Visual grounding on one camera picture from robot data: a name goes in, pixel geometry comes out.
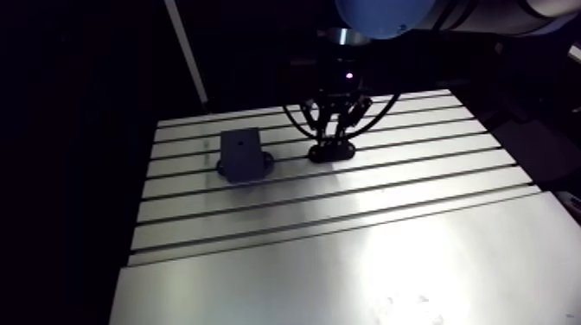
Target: metal worktable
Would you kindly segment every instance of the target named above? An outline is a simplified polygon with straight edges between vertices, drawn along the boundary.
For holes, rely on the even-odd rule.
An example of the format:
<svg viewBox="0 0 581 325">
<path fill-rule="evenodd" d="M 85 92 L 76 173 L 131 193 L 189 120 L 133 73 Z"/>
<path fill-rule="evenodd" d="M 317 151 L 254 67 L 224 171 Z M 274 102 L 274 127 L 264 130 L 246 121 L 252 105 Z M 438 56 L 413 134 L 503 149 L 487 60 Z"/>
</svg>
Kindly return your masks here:
<svg viewBox="0 0 581 325">
<path fill-rule="evenodd" d="M 252 126 L 275 169 L 234 186 L 220 132 Z M 279 107 L 159 122 L 111 324 L 579 322 L 581 228 L 450 92 L 353 142 L 315 165 Z"/>
</svg>

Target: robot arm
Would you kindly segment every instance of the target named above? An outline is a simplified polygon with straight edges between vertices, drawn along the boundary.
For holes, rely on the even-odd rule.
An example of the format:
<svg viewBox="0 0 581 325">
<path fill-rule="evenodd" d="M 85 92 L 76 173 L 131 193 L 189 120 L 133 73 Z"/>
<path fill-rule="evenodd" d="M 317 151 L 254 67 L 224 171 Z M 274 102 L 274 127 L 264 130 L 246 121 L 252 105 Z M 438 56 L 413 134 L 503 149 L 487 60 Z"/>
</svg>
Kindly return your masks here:
<svg viewBox="0 0 581 325">
<path fill-rule="evenodd" d="M 357 48 L 372 39 L 390 39 L 411 29 L 541 35 L 572 20 L 581 0 L 335 0 L 341 19 L 351 28 L 327 30 L 327 44 L 319 60 L 319 89 L 301 104 L 301 112 L 314 134 L 306 131 L 284 106 L 290 121 L 306 137 L 316 140 L 308 158 L 314 163 L 350 159 L 356 148 L 350 138 L 372 128 L 399 98 L 395 93 L 384 109 L 359 130 L 356 126 L 372 104 L 361 89 Z M 317 119 L 312 111 L 318 109 Z M 327 133 L 331 120 L 334 131 Z"/>
</svg>

